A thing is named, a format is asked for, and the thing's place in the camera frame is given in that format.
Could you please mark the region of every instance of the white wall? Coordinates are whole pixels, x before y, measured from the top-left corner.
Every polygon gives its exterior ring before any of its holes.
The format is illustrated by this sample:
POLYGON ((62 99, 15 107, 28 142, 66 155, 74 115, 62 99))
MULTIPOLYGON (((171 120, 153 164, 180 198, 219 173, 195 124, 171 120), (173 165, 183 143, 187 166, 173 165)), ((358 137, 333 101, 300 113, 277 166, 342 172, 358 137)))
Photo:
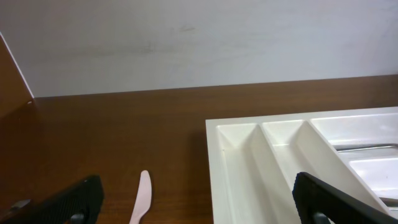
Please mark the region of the white wall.
POLYGON ((2 0, 33 94, 398 73, 398 0, 2 0))

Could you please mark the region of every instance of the white cutlery tray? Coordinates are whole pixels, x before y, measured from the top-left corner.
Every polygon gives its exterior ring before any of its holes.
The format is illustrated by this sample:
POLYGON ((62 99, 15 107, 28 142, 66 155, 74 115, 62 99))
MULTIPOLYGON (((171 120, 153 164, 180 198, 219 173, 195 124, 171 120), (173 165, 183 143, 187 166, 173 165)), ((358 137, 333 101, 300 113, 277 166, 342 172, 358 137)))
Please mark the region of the white cutlery tray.
POLYGON ((300 223, 301 171, 394 216, 332 145, 398 143, 398 107, 212 119, 206 133, 215 224, 300 223))

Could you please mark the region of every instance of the pink plastic knife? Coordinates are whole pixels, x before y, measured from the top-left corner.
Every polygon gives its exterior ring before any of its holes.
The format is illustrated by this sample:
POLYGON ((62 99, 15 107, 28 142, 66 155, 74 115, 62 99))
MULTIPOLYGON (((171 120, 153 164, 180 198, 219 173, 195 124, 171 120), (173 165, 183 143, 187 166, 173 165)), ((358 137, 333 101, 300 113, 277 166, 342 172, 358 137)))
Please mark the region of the pink plastic knife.
POLYGON ((139 220, 148 212, 151 200, 152 184, 148 171, 144 170, 141 172, 141 178, 139 179, 136 204, 132 210, 130 224, 139 224, 139 220))

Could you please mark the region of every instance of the black plastic object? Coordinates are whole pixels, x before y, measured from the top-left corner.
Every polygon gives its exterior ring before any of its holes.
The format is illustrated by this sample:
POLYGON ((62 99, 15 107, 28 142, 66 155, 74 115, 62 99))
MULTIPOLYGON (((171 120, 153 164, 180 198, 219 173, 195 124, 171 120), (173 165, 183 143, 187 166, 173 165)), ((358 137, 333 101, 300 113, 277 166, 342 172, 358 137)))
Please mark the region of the black plastic object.
POLYGON ((94 224, 103 199, 101 179, 93 175, 2 224, 94 224))
POLYGON ((395 218, 306 172, 297 174, 293 198, 302 224, 329 224, 329 219, 336 224, 398 224, 395 218))

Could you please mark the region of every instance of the brown wooden surface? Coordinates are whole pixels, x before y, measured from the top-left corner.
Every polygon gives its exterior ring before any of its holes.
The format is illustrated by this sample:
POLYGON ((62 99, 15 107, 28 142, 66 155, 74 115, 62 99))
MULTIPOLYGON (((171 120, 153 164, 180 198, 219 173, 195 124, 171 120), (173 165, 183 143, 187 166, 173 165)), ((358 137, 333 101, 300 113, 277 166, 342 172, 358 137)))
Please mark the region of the brown wooden surface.
POLYGON ((0 118, 32 99, 0 36, 0 118))
POLYGON ((38 98, 0 121, 0 208, 99 174, 97 223, 128 223, 147 169, 143 223, 212 223, 206 119, 398 106, 397 86, 394 75, 38 98))

